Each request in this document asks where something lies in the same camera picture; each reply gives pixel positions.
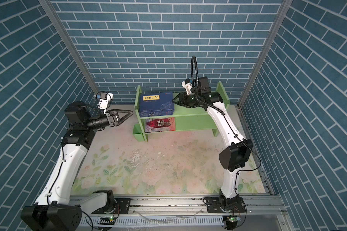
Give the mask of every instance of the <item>robotic arm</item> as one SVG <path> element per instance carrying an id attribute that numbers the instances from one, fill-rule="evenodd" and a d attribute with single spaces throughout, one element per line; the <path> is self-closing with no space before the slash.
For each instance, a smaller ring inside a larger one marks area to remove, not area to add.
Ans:
<path id="1" fill-rule="evenodd" d="M 92 106 L 82 101 L 71 103 L 65 109 L 69 129 L 62 139 L 56 165 L 34 205 L 25 206 L 21 213 L 22 220 L 32 230 L 74 231 L 82 219 L 82 213 L 88 214 L 98 209 L 112 213 L 116 209 L 111 190 L 94 192 L 78 206 L 68 205 L 73 181 L 95 136 L 94 129 L 119 126 L 133 114 L 130 110 L 107 110 L 112 96 L 104 92 L 97 94 L 98 107 L 104 109 L 105 113 L 96 117 L 91 117 L 86 109 Z"/>
<path id="2" fill-rule="evenodd" d="M 193 78 L 193 62 L 195 64 L 196 79 Z M 195 56 L 191 62 L 192 80 L 186 79 L 182 86 L 186 92 L 181 92 L 173 103 L 187 108 L 203 107 L 215 122 L 223 139 L 225 150 L 219 154 L 219 160 L 224 170 L 224 180 L 220 190 L 219 203 L 223 211 L 231 211 L 237 207 L 245 211 L 243 199 L 238 194 L 239 171 L 248 161 L 253 144 L 246 140 L 236 129 L 225 104 L 218 92 L 212 92 L 207 77 L 198 77 Z"/>

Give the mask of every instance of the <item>yellow label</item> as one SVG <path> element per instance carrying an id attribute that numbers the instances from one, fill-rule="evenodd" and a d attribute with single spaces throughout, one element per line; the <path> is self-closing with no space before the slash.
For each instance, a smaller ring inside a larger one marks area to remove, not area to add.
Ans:
<path id="1" fill-rule="evenodd" d="M 159 95 L 144 95 L 143 101 L 159 99 Z"/>

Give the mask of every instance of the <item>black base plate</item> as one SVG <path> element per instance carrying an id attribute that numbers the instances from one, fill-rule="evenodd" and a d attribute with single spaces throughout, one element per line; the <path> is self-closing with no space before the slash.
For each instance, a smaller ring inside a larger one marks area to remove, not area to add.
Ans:
<path id="1" fill-rule="evenodd" d="M 130 209 L 130 198 L 115 198 L 117 201 L 117 209 L 118 206 L 120 206 L 120 214 L 126 214 L 128 213 L 128 210 Z M 105 214 L 104 211 L 100 208 L 92 212 L 92 214 Z"/>
<path id="2" fill-rule="evenodd" d="M 240 201 L 240 203 L 234 203 L 231 205 L 232 209 L 229 211 L 224 211 L 221 208 L 219 198 L 218 197 L 207 197 L 205 199 L 207 201 L 207 212 L 208 213 L 237 213 L 238 210 L 240 213 L 245 213 L 245 205 L 243 200 Z"/>

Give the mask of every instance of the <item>red comic book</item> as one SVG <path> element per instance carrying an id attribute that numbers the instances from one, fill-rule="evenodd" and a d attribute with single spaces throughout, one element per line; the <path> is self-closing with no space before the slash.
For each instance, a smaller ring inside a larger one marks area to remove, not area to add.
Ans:
<path id="1" fill-rule="evenodd" d="M 145 133 L 175 131 L 175 117 L 162 119 L 146 119 Z"/>

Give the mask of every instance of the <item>black cylinder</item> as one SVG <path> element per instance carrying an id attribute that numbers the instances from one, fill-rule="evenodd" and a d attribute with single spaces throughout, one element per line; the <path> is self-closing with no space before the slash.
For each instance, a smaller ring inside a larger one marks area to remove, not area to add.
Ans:
<path id="1" fill-rule="evenodd" d="M 101 115 L 99 118 L 91 119 L 86 123 L 86 126 L 96 128 L 96 129 L 107 127 L 108 125 L 109 125 L 109 122 L 106 115 Z"/>

